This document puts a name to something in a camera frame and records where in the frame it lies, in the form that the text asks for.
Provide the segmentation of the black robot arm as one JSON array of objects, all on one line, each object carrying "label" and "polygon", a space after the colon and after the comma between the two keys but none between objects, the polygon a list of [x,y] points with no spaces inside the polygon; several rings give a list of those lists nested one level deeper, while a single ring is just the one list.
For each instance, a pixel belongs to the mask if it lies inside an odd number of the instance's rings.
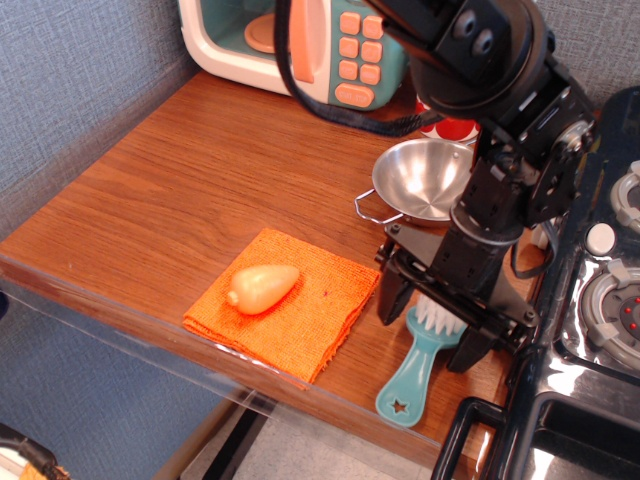
[{"label": "black robot arm", "polygon": [[394,224],[379,250],[378,314],[393,322],[419,291],[463,320],[448,367],[514,351],[536,311],[503,271],[523,232],[564,215],[595,138],[593,106],[553,55],[531,1],[376,1],[385,31],[407,51],[417,95],[435,113],[481,128],[471,177],[445,235]]}]

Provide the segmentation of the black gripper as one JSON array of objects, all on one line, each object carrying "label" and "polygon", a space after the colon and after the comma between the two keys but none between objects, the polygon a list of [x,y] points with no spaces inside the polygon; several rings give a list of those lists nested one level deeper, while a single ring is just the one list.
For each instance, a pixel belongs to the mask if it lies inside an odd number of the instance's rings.
[{"label": "black gripper", "polygon": [[470,326],[447,363],[450,372],[464,373],[498,341],[517,345],[515,334],[538,327],[539,314],[503,269],[523,226],[488,228],[461,205],[450,214],[443,236],[398,222],[384,228],[386,240],[376,255],[382,273],[377,315],[383,325],[391,325],[415,291],[435,300]]}]

